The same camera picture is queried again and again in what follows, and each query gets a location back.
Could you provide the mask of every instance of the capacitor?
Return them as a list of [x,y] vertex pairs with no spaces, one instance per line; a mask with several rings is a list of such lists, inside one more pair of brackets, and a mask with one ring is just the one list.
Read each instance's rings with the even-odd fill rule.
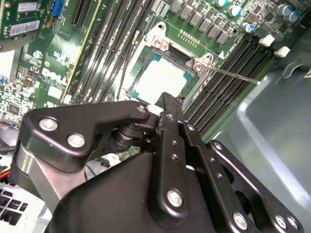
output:
[[232,17],[239,16],[242,13],[242,8],[237,5],[233,5],[229,7],[229,15]]
[[288,16],[293,12],[293,7],[287,4],[281,4],[277,8],[277,14],[280,16]]
[[34,51],[33,57],[36,59],[41,59],[43,57],[42,53],[38,50]]
[[296,22],[300,17],[300,13],[297,11],[291,12],[288,16],[285,16],[285,20],[291,23]]
[[244,23],[244,24],[242,24],[242,28],[247,33],[251,33],[254,30],[254,25],[249,24],[249,23]]
[[24,97],[29,98],[30,96],[32,96],[35,93],[35,89],[33,87],[26,87],[23,91],[22,91],[22,95]]
[[223,7],[223,6],[226,6],[228,4],[228,0],[216,0],[216,5],[218,7]]

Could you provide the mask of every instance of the motherboard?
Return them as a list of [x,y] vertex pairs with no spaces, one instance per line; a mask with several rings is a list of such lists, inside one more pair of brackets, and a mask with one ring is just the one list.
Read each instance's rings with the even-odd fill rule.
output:
[[204,139],[255,86],[228,72],[260,81],[309,26],[303,0],[1,0],[0,127],[168,92]]

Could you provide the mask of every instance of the black metal bracket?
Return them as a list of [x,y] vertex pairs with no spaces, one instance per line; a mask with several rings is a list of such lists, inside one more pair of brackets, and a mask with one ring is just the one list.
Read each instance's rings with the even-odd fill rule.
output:
[[[89,159],[141,148],[65,190],[49,233],[101,232],[102,222],[109,232],[303,232],[298,219],[224,145],[202,141],[185,122],[177,99],[163,93],[157,105],[163,109],[159,116],[134,101],[40,109],[25,116],[12,173],[29,176],[39,195],[44,189],[32,169],[21,167],[26,163],[21,156],[38,161],[28,167],[36,171],[43,167],[60,177],[81,178]],[[57,129],[42,129],[42,119],[57,122]],[[84,145],[72,147],[73,134],[82,136]]]

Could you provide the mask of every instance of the red wire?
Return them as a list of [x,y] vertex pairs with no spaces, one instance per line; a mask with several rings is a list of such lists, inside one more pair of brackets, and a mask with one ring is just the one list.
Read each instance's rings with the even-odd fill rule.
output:
[[11,171],[6,171],[5,173],[3,174],[0,174],[0,180],[8,175],[10,175]]

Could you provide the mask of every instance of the metal rod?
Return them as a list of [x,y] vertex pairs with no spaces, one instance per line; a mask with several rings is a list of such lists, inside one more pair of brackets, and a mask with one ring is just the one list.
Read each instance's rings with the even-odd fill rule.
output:
[[240,74],[231,73],[231,72],[229,72],[229,71],[226,71],[226,70],[223,70],[223,69],[218,69],[218,68],[211,67],[211,66],[207,66],[207,68],[210,69],[210,70],[217,71],[217,72],[222,73],[222,74],[230,75],[230,76],[233,77],[233,78],[242,79],[242,80],[244,80],[244,81],[248,81],[248,82],[250,82],[250,83],[254,83],[254,84],[256,84],[256,85],[260,85],[260,81],[247,78],[247,77],[242,76],[242,75],[240,75]]

